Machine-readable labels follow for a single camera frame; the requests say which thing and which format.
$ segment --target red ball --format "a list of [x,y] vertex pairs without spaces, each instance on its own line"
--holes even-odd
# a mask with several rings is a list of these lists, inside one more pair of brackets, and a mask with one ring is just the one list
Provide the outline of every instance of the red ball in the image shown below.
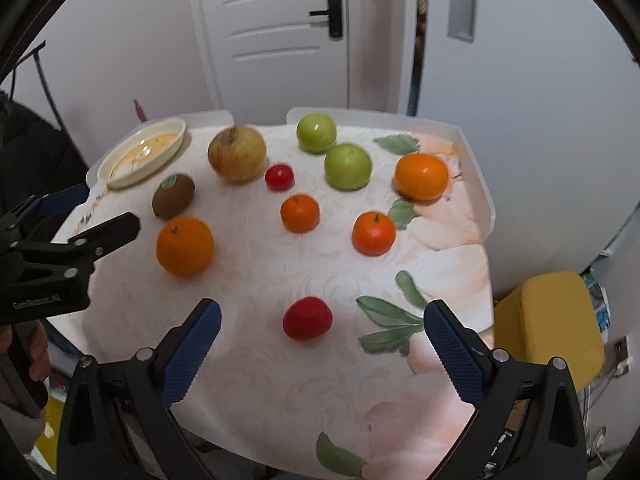
[[291,189],[295,183],[293,170],[287,164],[276,164],[271,166],[264,174],[264,181],[272,191],[286,191]]
[[320,298],[309,296],[296,301],[282,319],[284,333],[296,341],[308,341],[326,333],[334,315]]

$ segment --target black door handle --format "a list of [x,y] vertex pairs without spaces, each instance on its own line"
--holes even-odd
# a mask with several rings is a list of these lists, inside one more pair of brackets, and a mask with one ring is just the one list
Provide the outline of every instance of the black door handle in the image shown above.
[[342,0],[327,0],[327,10],[312,10],[310,16],[328,16],[329,17],[329,37],[335,40],[341,40],[344,31],[342,27]]

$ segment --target green apple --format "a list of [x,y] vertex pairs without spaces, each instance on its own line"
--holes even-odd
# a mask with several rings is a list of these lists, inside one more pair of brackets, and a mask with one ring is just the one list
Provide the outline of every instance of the green apple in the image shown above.
[[296,128],[300,149],[307,153],[324,153],[338,136],[334,120],[325,114],[305,115]]
[[324,158],[324,177],[340,191],[353,191],[369,183],[373,164],[360,146],[344,142],[332,147]]

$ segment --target floral tablecloth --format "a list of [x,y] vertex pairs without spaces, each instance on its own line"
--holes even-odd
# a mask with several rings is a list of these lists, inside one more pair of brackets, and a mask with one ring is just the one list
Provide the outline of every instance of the floral tablecloth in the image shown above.
[[[121,191],[98,183],[54,241],[125,211],[138,239],[98,262],[85,312],[51,321],[100,362],[156,346],[202,297],[222,307],[222,329],[186,398],[172,408],[188,430],[252,460],[316,478],[424,480],[464,428],[463,404],[422,331],[424,301],[443,298],[462,323],[491,345],[488,264],[456,147],[427,134],[339,127],[338,142],[370,154],[370,184],[342,193],[324,180],[322,156],[300,152],[295,126],[258,126],[271,163],[296,173],[290,191],[319,202],[321,222],[305,235],[286,232],[279,216],[288,193],[262,179],[222,182],[206,152],[218,128],[190,132],[190,145],[159,173]],[[453,176],[446,195],[413,204],[391,186],[401,153],[435,153]],[[213,263],[199,276],[176,278],[155,256],[162,222],[151,209],[167,176],[192,176],[196,196],[186,214],[214,234]],[[398,226],[393,248],[371,258],[350,241],[368,210]],[[304,296],[323,298],[334,325],[300,343],[282,331],[282,316]]]

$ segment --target cream-colored bowl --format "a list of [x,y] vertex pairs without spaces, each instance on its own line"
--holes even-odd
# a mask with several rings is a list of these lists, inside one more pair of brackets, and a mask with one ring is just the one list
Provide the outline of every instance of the cream-colored bowl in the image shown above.
[[98,168],[98,180],[114,189],[144,180],[175,155],[186,128],[182,119],[167,119],[138,130],[110,151]]

